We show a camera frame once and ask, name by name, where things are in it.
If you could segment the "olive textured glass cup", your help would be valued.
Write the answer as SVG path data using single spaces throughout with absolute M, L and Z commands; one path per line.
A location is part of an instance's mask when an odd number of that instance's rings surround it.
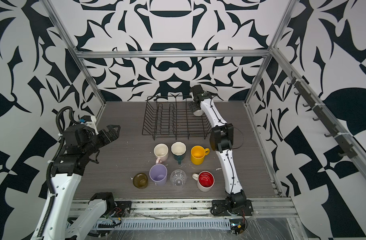
M 148 186 L 148 177 L 145 173 L 137 173 L 132 183 L 138 189 L 145 189 Z

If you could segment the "lilac plastic cup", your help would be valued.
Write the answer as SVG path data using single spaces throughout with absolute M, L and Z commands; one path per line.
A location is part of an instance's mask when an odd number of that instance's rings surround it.
M 167 168 L 163 164 L 156 164 L 151 167 L 149 176 L 157 186 L 164 186 L 167 181 Z

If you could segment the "white faceted mug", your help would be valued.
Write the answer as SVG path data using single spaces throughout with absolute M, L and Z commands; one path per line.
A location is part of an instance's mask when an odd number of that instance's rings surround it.
M 196 110 L 193 112 L 196 117 L 201 117 L 204 114 L 203 110 Z

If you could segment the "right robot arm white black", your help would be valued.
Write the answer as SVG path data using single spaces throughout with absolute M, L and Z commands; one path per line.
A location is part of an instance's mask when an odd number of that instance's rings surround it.
M 233 158 L 234 126 L 223 119 L 216 108 L 211 93 L 196 85 L 190 89 L 193 102 L 190 108 L 194 115 L 205 114 L 211 124 L 210 145 L 217 154 L 225 180 L 226 199 L 213 203 L 211 213 L 214 216 L 250 216 L 253 214 L 251 201 L 239 181 Z

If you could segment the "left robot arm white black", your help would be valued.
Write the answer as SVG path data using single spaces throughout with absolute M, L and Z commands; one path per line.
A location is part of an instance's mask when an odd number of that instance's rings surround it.
M 99 163 L 100 149 L 119 138 L 121 127 L 108 125 L 98 130 L 95 116 L 75 120 L 70 106 L 58 111 L 55 118 L 60 145 L 46 171 L 48 194 L 33 240 L 83 240 L 101 217 L 111 219 L 117 204 L 111 192 L 93 195 L 88 207 L 66 227 L 72 201 L 89 162 Z

